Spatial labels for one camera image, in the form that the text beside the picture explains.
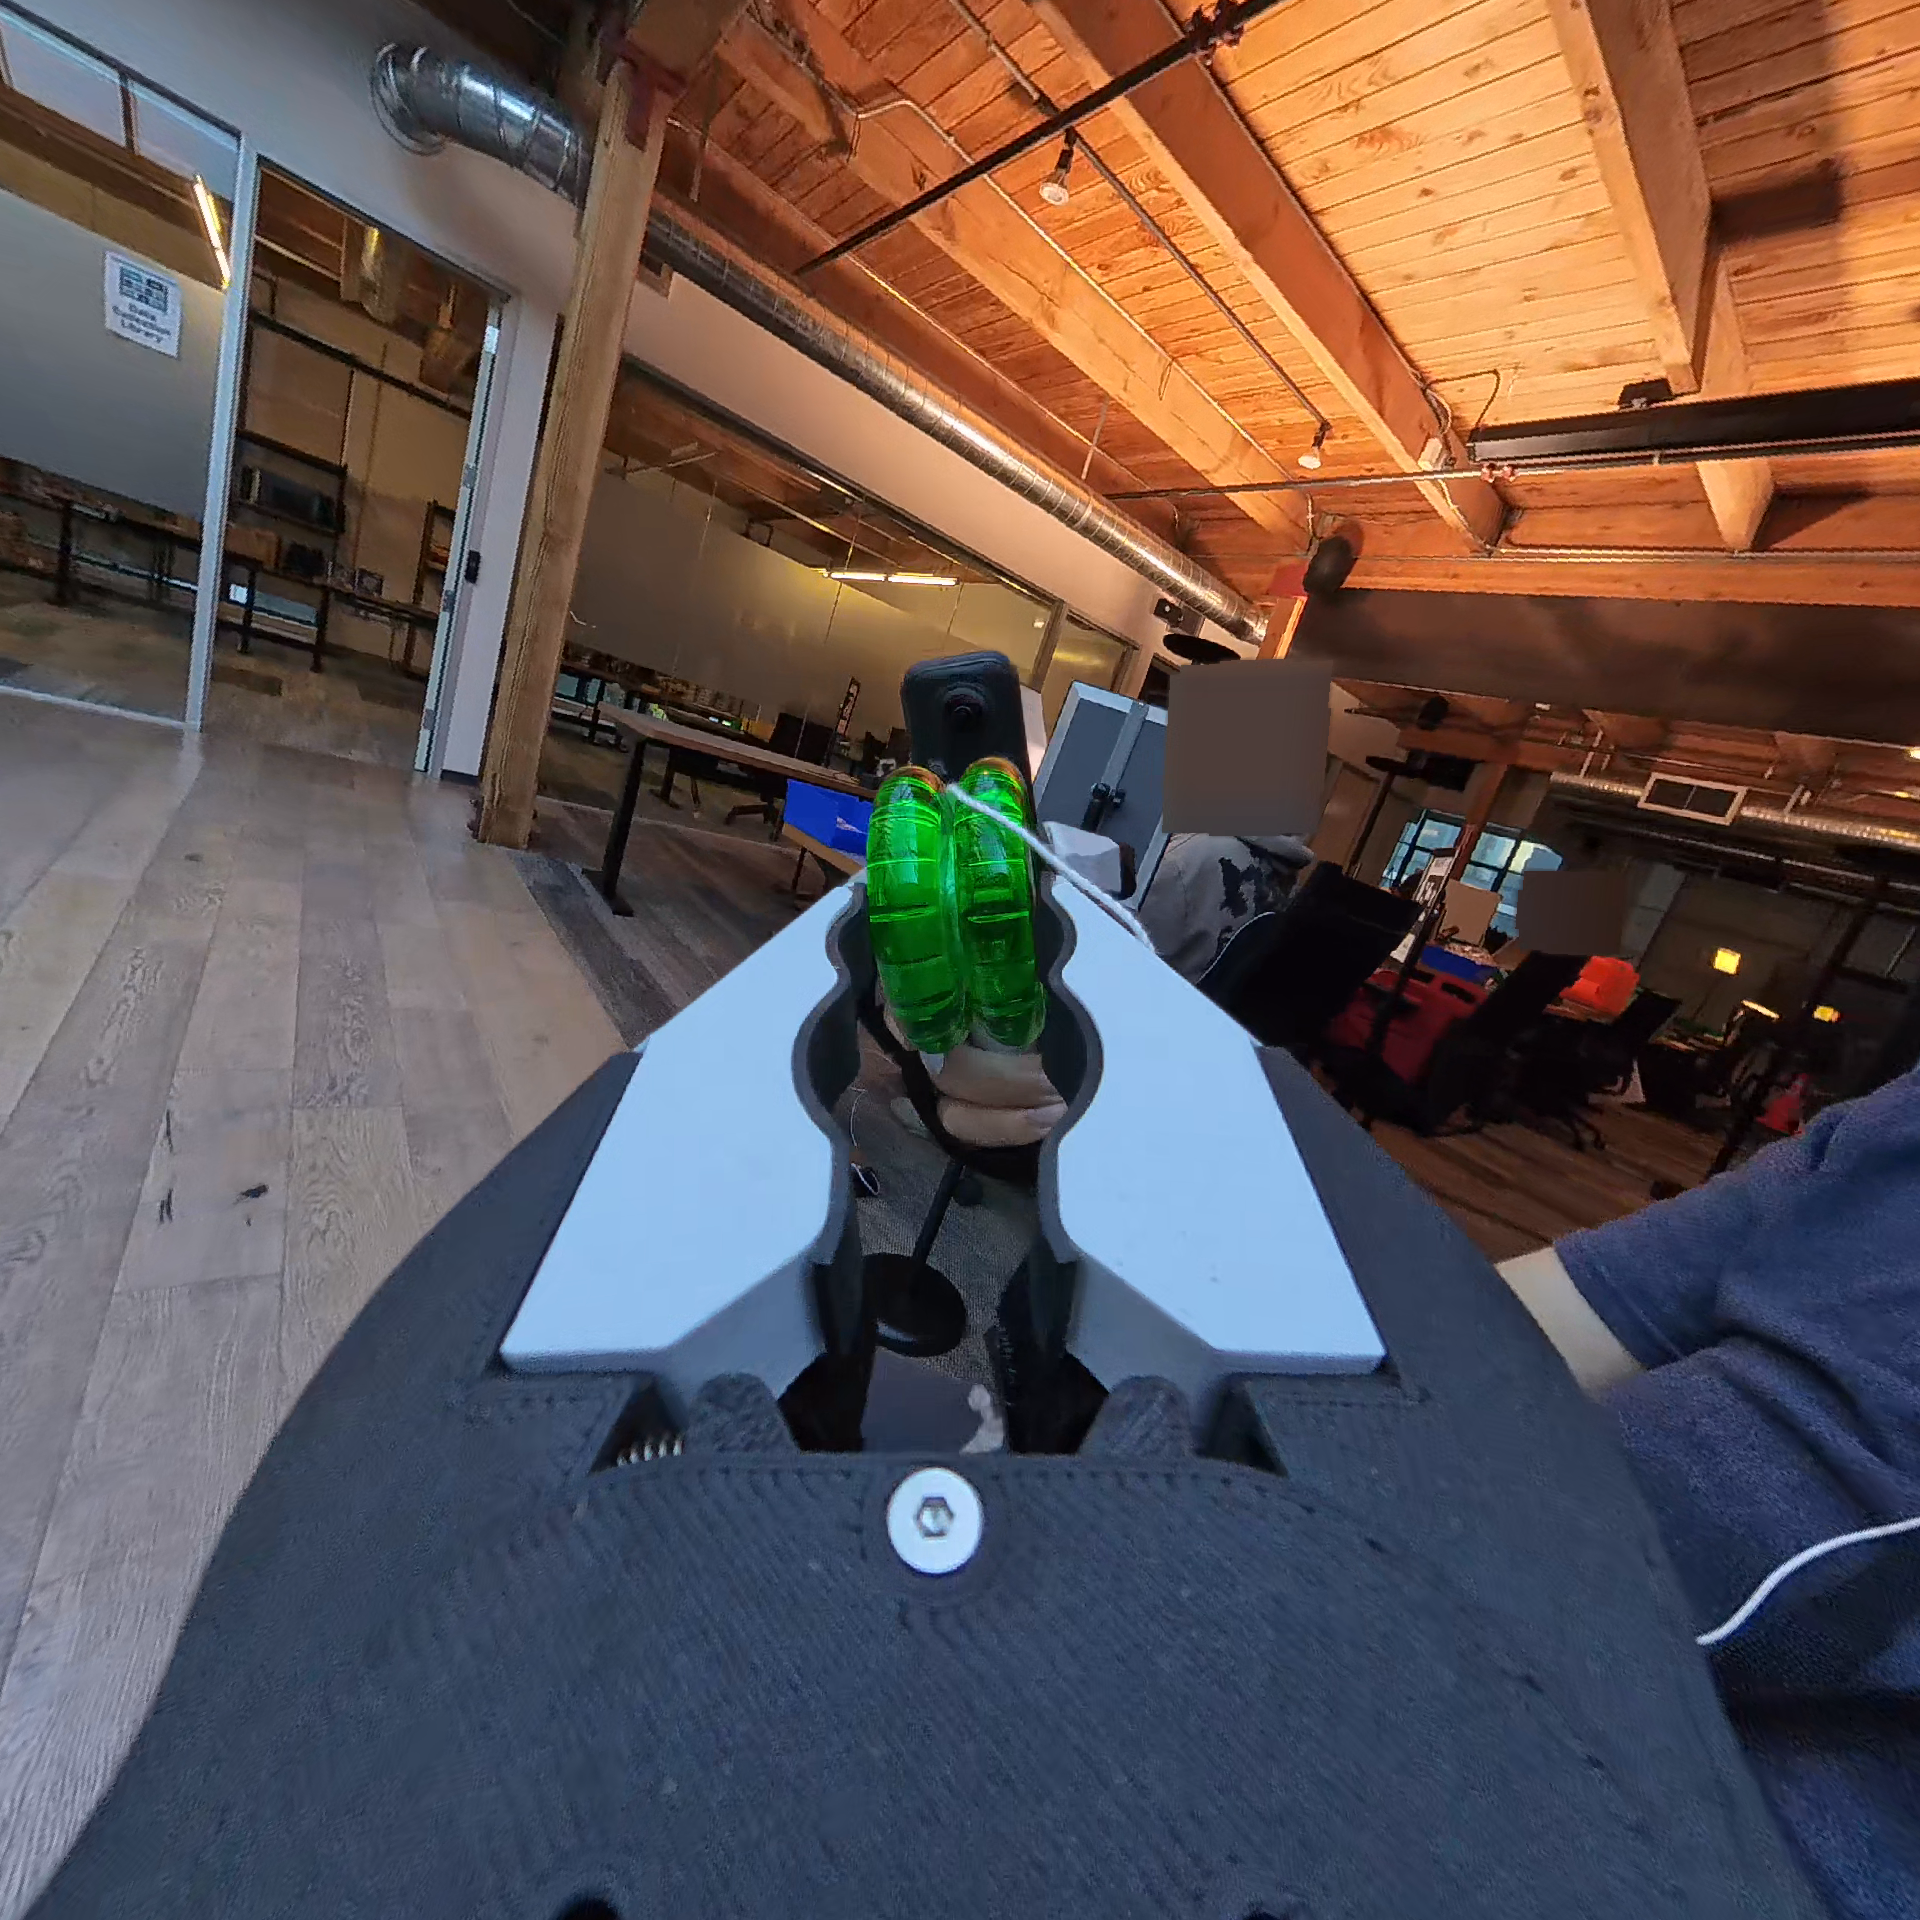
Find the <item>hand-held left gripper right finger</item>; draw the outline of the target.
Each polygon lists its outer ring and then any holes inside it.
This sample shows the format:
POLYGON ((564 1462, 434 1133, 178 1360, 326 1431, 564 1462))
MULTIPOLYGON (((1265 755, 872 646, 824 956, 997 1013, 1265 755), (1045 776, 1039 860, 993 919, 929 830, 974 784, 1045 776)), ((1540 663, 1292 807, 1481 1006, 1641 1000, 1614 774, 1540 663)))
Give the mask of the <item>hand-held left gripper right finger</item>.
POLYGON ((1207 1443, 1243 1381, 1388 1379, 1253 1037, 1076 880, 1045 880, 1035 944, 1068 1110, 1001 1297, 1009 1449, 1075 1455, 1130 1381, 1168 1388, 1207 1443))

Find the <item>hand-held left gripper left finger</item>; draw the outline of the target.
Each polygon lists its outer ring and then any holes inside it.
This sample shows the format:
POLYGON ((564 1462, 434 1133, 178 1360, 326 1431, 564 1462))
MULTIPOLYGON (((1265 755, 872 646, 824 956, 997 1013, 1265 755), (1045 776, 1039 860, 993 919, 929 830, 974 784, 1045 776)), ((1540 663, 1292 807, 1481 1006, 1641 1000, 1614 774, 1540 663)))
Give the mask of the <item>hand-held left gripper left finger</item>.
POLYGON ((851 1145, 872 979, 840 886, 654 1030, 504 1334, 517 1374, 636 1371, 672 1410, 717 1379, 785 1399, 858 1334, 851 1145))

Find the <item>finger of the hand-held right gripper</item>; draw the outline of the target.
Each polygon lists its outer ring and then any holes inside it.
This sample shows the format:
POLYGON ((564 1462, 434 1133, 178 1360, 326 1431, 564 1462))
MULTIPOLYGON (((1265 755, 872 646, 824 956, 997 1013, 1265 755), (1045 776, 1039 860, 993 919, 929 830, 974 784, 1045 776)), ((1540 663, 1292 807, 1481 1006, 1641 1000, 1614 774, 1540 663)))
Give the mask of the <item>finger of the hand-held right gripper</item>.
POLYGON ((1040 824, 1052 852, 1107 897, 1130 901, 1135 886, 1135 852, 1126 843, 1111 840, 1098 830, 1076 830, 1071 824, 1040 824))

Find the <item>green yoyo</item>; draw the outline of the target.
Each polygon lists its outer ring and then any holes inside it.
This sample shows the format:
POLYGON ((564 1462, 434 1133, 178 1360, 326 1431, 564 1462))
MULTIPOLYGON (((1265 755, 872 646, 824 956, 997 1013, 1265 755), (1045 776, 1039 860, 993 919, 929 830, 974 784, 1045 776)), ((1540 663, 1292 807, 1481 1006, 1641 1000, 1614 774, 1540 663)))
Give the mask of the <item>green yoyo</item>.
POLYGON ((909 764, 879 784, 865 897, 879 990, 900 1043, 1035 1047, 1045 983, 1035 947, 1029 782, 981 759, 957 782, 909 764))

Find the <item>person's right hand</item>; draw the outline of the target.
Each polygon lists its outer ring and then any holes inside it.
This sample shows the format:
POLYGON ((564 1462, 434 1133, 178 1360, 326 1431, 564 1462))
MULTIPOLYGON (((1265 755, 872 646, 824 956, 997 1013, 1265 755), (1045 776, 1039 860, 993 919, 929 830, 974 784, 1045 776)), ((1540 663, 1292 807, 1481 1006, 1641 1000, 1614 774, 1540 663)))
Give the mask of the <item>person's right hand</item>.
POLYGON ((938 1123, 970 1150, 1040 1144, 1068 1114, 1068 1099, 1049 1082, 1039 1051, 964 1043, 946 1056, 920 1051, 918 1064, 933 1087, 938 1123))

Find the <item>black office chair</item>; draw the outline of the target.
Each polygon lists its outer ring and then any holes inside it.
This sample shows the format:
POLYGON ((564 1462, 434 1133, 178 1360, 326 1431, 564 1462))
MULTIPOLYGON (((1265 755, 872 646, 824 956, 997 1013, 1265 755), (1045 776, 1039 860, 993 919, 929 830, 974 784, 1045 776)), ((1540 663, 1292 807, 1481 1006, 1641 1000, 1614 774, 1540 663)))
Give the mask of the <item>black office chair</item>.
POLYGON ((1249 919, 1196 990, 1259 1046, 1307 1059, 1420 909, 1318 861, 1284 909, 1249 919))

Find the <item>long wooden table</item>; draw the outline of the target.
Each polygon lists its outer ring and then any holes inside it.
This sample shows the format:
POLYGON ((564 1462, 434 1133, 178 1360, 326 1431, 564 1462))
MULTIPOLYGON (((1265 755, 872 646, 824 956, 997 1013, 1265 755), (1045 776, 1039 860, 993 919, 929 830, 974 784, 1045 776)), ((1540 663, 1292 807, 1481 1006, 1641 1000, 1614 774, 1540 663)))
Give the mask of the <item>long wooden table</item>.
POLYGON ((633 909, 620 897, 620 865, 623 865, 633 820, 636 820, 636 802, 641 802, 641 788, 643 788, 643 759, 645 759, 650 745, 666 749, 668 759, 711 759, 728 767, 752 771, 755 776, 765 776, 765 782, 802 782, 802 784, 817 784, 820 791, 847 795, 851 802, 872 798, 872 791, 865 791, 850 774, 817 767, 817 764, 791 759, 791 755, 778 755, 767 745, 755 741, 752 736, 678 725, 678 723, 645 717, 636 708, 606 708, 606 711, 600 711, 600 719, 609 723, 609 727, 633 737, 633 749, 628 759, 628 774, 620 782, 616 803, 609 811, 609 830, 604 840, 600 861, 598 861, 598 870, 587 872, 600 901, 606 906, 606 911, 615 919, 633 916, 633 909))

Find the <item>person's blue shirt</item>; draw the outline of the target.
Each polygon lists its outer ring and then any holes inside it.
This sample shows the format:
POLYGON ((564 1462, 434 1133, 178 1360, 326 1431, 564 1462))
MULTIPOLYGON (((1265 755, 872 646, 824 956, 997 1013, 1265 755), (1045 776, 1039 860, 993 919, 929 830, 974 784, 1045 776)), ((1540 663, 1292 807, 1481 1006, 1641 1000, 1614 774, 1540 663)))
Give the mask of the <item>person's blue shirt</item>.
POLYGON ((1558 1258, 1738 1736, 1839 1916, 1917 1916, 1917 1070, 1558 1258))

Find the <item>black metal workbench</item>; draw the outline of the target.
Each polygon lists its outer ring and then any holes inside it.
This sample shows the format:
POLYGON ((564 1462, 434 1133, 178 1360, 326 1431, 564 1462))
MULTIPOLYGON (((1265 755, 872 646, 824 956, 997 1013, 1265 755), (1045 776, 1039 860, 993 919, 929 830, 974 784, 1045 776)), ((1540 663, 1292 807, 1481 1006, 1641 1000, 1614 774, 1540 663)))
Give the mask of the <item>black metal workbench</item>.
MULTIPOLYGON (((110 505, 76 495, 3 495, 3 573, 43 581, 54 604, 110 599, 189 615, 200 599, 202 534, 193 520, 146 505, 110 505)), ((238 527, 223 542, 214 624, 243 655, 254 643, 305 650, 322 663, 371 655, 423 683, 440 619, 432 608, 360 591, 360 576, 322 566, 320 550, 238 527)))

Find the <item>black ceiling heater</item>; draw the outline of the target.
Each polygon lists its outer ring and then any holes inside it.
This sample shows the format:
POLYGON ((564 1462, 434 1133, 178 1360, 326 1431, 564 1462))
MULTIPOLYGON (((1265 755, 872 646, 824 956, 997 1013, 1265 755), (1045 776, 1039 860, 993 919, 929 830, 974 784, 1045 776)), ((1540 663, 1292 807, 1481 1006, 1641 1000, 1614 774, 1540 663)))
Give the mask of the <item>black ceiling heater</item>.
POLYGON ((1478 467, 1509 474, 1911 452, 1917 378, 1509 421, 1475 431, 1467 448, 1478 467))

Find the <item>white paper sign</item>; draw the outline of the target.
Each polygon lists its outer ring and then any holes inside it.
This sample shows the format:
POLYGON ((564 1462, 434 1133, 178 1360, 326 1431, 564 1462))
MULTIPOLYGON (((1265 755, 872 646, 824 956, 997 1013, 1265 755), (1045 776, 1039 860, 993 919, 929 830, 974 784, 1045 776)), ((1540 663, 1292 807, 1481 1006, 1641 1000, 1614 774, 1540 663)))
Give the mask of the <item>white paper sign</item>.
POLYGON ((129 347, 178 359, 178 281, 124 251, 103 251, 103 330, 129 347))

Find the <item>wooden post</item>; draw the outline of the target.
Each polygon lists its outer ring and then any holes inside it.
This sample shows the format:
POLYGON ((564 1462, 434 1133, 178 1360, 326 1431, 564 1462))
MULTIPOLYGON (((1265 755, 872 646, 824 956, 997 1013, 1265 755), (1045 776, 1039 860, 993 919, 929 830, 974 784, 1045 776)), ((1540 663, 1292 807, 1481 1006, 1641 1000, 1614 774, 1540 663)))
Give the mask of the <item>wooden post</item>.
POLYGON ((526 849, 594 478, 616 389, 675 83, 628 37, 609 60, 587 169, 558 365, 523 515, 475 835, 526 849))

